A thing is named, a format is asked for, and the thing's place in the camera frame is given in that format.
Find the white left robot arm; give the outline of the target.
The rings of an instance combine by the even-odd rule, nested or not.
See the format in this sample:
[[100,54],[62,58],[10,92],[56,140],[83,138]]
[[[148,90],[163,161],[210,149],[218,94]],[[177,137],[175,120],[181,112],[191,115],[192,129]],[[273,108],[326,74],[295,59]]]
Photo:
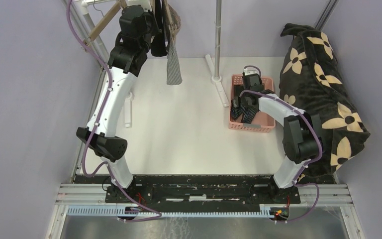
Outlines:
[[87,126],[79,127],[76,135],[101,158],[113,184],[119,187],[118,197],[129,203],[136,198],[137,190],[130,185],[133,175],[125,159],[128,143],[115,134],[124,102],[147,60],[152,37],[160,29],[148,0],[129,0],[119,25],[121,31],[106,64],[105,89]]

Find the black underwear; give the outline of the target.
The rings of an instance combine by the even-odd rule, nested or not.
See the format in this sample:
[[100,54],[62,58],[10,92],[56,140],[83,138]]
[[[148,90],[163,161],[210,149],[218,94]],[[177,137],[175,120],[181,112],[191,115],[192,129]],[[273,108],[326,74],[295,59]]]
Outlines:
[[168,53],[166,49],[165,28],[163,24],[163,11],[161,0],[156,0],[156,12],[153,14],[157,23],[158,32],[154,36],[153,41],[151,43],[151,54],[154,57],[164,57],[167,56]]

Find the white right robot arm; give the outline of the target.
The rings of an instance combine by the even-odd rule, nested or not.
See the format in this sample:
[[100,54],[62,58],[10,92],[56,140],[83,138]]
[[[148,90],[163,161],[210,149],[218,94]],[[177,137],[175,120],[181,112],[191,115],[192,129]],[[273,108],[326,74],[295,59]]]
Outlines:
[[296,185],[303,170],[322,157],[324,150],[320,115],[294,107],[265,89],[258,73],[244,72],[242,83],[243,91],[236,100],[266,113],[283,126],[285,158],[273,176],[275,184],[267,190],[268,198],[274,203],[280,203],[287,197],[287,188]]

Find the dark striped underwear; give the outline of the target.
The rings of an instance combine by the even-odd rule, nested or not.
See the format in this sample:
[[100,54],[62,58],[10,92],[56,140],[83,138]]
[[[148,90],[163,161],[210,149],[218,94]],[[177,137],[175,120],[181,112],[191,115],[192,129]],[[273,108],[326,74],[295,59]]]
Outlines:
[[258,112],[259,106],[255,101],[249,103],[248,101],[241,101],[238,97],[231,100],[230,118],[233,121],[241,118],[241,123],[251,124]]

